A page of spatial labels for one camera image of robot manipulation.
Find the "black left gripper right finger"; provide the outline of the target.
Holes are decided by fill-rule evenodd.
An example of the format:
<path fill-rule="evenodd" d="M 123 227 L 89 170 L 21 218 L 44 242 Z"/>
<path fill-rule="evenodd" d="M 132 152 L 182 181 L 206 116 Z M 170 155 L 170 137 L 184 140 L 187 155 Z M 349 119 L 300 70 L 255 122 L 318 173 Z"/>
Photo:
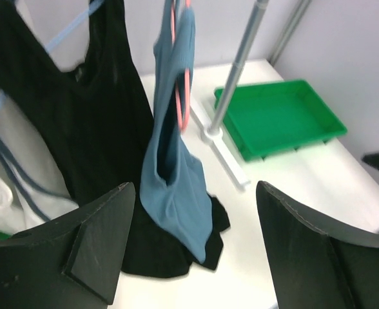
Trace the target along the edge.
<path fill-rule="evenodd" d="M 379 308 L 379 234 L 259 181 L 257 210 L 279 308 Z"/>

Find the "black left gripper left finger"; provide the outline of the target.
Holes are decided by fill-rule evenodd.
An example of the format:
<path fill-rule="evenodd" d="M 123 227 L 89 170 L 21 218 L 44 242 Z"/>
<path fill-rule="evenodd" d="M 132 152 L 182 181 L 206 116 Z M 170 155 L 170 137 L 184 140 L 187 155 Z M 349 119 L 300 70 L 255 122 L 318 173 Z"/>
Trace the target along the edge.
<path fill-rule="evenodd" d="M 113 304 L 135 205 L 124 183 L 52 221 L 0 239 L 0 308 Z"/>

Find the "blue tank top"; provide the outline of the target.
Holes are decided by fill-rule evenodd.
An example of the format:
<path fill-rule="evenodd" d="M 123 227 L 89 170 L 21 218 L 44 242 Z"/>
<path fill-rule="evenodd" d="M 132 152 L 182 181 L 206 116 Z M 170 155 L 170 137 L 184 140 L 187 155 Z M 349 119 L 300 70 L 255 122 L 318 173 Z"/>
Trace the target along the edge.
<path fill-rule="evenodd" d="M 150 218 L 203 263 L 213 230 L 212 205 L 199 159 L 180 135 L 177 104 L 186 107 L 195 53 L 195 14 L 165 1 L 155 57 L 154 127 L 144 156 L 140 199 Z"/>

